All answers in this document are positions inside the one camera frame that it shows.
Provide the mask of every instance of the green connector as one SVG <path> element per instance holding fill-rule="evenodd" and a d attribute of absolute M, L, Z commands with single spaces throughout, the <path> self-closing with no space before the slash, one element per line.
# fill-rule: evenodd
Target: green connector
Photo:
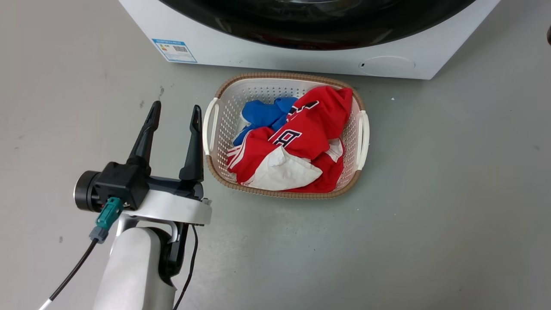
<path fill-rule="evenodd" d="M 96 219 L 96 227 L 92 229 L 90 239 L 97 239 L 99 244 L 103 243 L 107 238 L 107 235 L 109 235 L 109 229 L 113 226 L 119 215 L 121 215 L 124 208 L 125 207 L 119 198 L 109 198 L 105 203 L 104 208 L 101 210 L 100 215 Z"/>

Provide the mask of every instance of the clothing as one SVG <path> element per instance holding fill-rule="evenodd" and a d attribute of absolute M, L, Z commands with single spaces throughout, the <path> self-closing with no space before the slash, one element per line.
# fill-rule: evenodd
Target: clothing
<path fill-rule="evenodd" d="M 287 122 L 287 113 L 297 101 L 294 97 L 280 97 L 274 104 L 265 104 L 260 100 L 247 102 L 241 111 L 243 121 L 249 123 L 234 139 L 234 146 L 241 145 L 245 135 L 260 127 L 271 127 L 279 130 Z"/>
<path fill-rule="evenodd" d="M 266 189 L 287 190 L 312 183 L 322 170 L 289 154 L 282 146 L 268 142 L 269 127 L 249 131 L 242 145 L 228 152 L 228 171 L 238 172 L 237 182 Z"/>
<path fill-rule="evenodd" d="M 291 107 L 277 131 L 247 132 L 228 152 L 228 171 L 242 185 L 267 190 L 328 193 L 343 170 L 339 139 L 352 105 L 352 90 L 317 87 Z"/>

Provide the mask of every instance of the washing machine door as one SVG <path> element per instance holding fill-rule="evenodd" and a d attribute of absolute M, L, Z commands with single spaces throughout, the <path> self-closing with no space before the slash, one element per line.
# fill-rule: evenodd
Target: washing machine door
<path fill-rule="evenodd" d="M 206 26 L 289 49 L 344 50 L 435 26 L 475 0 L 160 0 Z"/>

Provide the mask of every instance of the plastic basket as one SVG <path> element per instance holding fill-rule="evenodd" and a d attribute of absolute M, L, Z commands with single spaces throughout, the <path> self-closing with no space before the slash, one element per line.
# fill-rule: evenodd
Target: plastic basket
<path fill-rule="evenodd" d="M 278 97 L 302 97 L 310 89 L 329 85 L 340 89 L 349 85 L 335 79 L 307 74 L 268 72 L 241 74 L 226 81 L 216 92 L 205 112 L 203 148 L 213 176 L 229 188 L 274 197 L 327 199 L 346 193 L 360 177 L 369 146 L 369 119 L 360 96 L 354 91 L 352 111 L 341 139 L 344 143 L 344 169 L 337 187 L 330 193 L 289 193 L 250 188 L 238 184 L 228 172 L 228 149 L 233 147 L 241 121 L 240 113 L 248 101 L 273 103 Z"/>

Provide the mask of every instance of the white cloth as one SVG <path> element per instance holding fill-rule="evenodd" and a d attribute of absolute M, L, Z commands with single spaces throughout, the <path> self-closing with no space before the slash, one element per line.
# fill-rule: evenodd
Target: white cloth
<path fill-rule="evenodd" d="M 329 142 L 329 149 L 325 152 L 325 154 L 329 155 L 329 157 L 331 157 L 331 159 L 334 162 L 337 162 L 337 160 L 344 153 L 343 144 L 341 142 L 341 139 L 331 139 L 328 142 Z"/>
<path fill-rule="evenodd" d="M 319 178 L 321 173 L 320 168 L 279 146 L 264 157 L 243 185 L 265 190 L 287 190 L 306 186 Z"/>

